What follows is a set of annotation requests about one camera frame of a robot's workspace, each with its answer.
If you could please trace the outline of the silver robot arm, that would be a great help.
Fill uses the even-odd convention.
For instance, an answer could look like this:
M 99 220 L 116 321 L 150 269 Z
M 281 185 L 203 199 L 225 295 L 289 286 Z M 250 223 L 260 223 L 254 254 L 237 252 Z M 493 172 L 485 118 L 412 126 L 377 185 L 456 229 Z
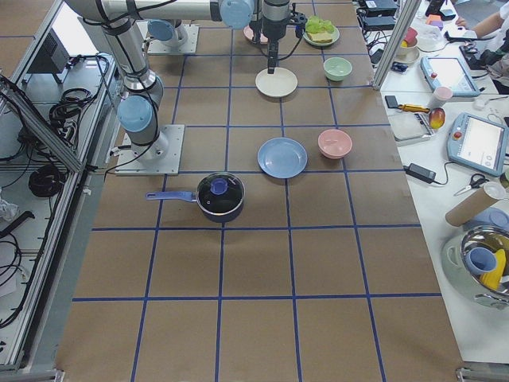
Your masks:
M 161 79 L 149 67 L 138 20 L 180 20 L 192 7 L 186 1 L 68 1 L 85 23 L 98 26 L 122 73 L 129 96 L 117 116 L 130 139 L 133 159 L 155 163 L 181 158 L 184 128 L 158 126 Z
M 302 37 L 306 16 L 288 1 L 128 1 L 128 14 L 138 19 L 192 19 L 221 21 L 232 29 L 249 26 L 254 38 L 264 35 L 267 42 L 267 73 L 278 62 L 279 41 L 289 25 L 298 27 Z

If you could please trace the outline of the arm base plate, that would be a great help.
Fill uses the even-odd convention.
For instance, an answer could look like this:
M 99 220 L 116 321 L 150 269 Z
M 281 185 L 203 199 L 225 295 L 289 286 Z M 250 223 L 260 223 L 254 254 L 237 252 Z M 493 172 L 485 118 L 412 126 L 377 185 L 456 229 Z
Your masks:
M 180 24 L 175 27 L 162 20 L 148 24 L 147 52 L 149 55 L 192 55 L 196 53 L 199 26 Z
M 119 152 L 115 174 L 119 176 L 178 175 L 184 136 L 184 124 L 163 125 L 160 127 L 157 141 L 145 152 L 143 147 L 132 146 L 130 138 L 124 134 L 122 144 L 130 147 Z

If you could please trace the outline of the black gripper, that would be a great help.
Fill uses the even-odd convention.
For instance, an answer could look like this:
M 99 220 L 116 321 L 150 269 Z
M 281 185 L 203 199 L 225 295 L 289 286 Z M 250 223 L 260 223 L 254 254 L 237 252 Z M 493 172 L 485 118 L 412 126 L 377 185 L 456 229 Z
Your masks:
M 267 56 L 267 73 L 274 74 L 275 64 L 278 62 L 278 39 L 268 39 Z

